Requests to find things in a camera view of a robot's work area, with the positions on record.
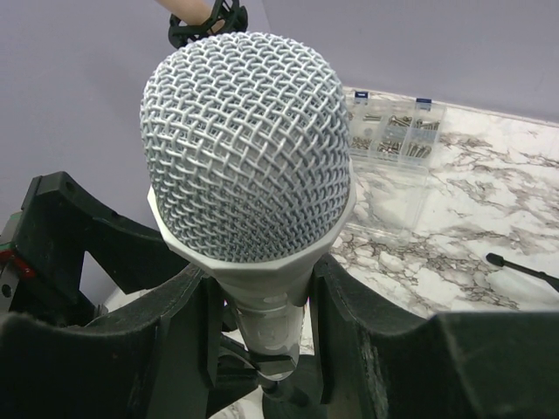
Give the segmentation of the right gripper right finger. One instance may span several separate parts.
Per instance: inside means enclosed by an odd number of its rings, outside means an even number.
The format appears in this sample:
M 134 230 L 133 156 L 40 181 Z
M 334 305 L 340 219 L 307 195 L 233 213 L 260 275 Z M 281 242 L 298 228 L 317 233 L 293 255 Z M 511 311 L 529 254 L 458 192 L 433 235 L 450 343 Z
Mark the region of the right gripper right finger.
M 555 418 L 555 312 L 448 312 L 428 319 L 353 278 L 314 267 L 310 311 L 331 418 Z

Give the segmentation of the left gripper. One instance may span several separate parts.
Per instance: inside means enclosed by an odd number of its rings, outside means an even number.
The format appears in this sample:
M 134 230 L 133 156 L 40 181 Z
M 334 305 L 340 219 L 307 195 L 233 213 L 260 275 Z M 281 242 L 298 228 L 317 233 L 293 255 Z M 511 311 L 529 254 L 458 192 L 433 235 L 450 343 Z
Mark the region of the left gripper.
M 110 209 L 64 171 L 35 177 L 16 219 L 14 309 L 54 326 L 85 326 L 100 315 L 79 288 L 85 255 L 126 294 L 155 288 L 188 265 L 159 231 Z

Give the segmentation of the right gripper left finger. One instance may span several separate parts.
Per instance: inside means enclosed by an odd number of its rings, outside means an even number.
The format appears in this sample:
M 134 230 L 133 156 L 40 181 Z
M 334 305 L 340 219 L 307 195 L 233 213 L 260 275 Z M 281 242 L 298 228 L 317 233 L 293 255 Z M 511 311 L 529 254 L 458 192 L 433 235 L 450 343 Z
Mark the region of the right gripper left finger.
M 223 299 L 194 266 L 87 326 L 1 318 L 4 418 L 208 418 Z

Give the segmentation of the black white-mic stand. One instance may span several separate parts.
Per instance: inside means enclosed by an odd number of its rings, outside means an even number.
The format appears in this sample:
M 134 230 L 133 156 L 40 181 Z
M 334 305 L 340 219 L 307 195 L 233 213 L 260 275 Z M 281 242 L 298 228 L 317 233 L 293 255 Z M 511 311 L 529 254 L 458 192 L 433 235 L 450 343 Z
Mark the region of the black white-mic stand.
M 247 343 L 228 334 L 244 332 L 242 318 L 230 301 L 224 303 L 224 318 L 218 356 L 217 395 L 214 402 L 225 406 L 237 402 L 254 390 L 262 391 L 264 418 L 326 418 L 327 408 L 321 403 L 322 377 L 313 352 L 302 350 L 305 329 L 305 306 L 295 309 L 295 342 L 285 353 L 258 354 Z

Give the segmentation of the white microphone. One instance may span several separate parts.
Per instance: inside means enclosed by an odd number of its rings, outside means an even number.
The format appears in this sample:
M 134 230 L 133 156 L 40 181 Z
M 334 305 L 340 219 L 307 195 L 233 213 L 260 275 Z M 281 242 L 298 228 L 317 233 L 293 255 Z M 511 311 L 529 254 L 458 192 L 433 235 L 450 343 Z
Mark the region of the white microphone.
M 271 33 L 205 38 L 156 67 L 140 125 L 164 242 L 219 283 L 250 350 L 286 353 L 314 265 L 355 207 L 335 70 Z

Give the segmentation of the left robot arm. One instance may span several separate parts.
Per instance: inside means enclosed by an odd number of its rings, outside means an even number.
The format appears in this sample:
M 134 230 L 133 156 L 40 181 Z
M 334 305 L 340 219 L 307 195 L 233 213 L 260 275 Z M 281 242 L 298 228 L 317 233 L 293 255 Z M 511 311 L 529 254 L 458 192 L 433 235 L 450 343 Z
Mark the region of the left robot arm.
M 66 172 L 40 175 L 1 233 L 1 312 L 62 327 L 104 315 L 79 288 L 86 255 L 126 294 L 157 287 L 188 265 L 159 231 L 119 215 Z

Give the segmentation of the beige microphone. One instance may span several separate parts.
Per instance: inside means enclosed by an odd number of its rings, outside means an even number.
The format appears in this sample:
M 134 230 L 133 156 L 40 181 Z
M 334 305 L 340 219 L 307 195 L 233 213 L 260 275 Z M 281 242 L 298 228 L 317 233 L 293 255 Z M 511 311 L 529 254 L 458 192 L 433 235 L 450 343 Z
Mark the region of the beige microphone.
M 157 2 L 188 26 L 199 26 L 211 18 L 213 7 L 203 0 L 157 0 Z

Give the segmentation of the clear plastic screw box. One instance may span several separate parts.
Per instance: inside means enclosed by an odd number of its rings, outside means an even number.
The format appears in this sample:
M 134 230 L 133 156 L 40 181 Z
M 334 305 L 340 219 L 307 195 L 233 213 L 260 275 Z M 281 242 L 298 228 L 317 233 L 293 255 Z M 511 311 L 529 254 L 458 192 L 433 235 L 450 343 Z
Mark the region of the clear plastic screw box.
M 409 242 L 446 106 L 430 99 L 346 94 L 356 204 L 347 229 L 382 244 Z

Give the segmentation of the black tripod shock mount stand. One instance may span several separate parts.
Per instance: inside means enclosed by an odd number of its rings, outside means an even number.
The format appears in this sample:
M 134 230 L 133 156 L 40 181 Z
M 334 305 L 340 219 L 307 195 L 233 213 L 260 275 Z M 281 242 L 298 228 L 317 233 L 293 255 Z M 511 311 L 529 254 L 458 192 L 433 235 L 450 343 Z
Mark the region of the black tripod shock mount stand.
M 494 266 L 506 267 L 508 269 L 512 269 L 514 271 L 519 271 L 521 273 L 529 275 L 530 277 L 538 278 L 541 281 L 550 285 L 556 292 L 559 291 L 559 278 L 553 277 L 548 273 L 546 273 L 545 271 L 537 271 L 528 268 L 527 266 L 513 263 L 511 261 L 506 260 L 503 256 L 492 252 L 486 254 L 486 261 Z

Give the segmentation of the black tall shock mount stand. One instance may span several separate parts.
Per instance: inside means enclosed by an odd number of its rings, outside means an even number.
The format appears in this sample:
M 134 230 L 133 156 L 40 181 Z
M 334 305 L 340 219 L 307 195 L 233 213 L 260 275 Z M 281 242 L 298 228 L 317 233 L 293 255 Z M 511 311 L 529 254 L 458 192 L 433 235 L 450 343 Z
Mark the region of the black tall shock mount stand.
M 170 12 L 168 39 L 176 49 L 217 34 L 244 32 L 248 12 L 239 1 L 159 1 Z

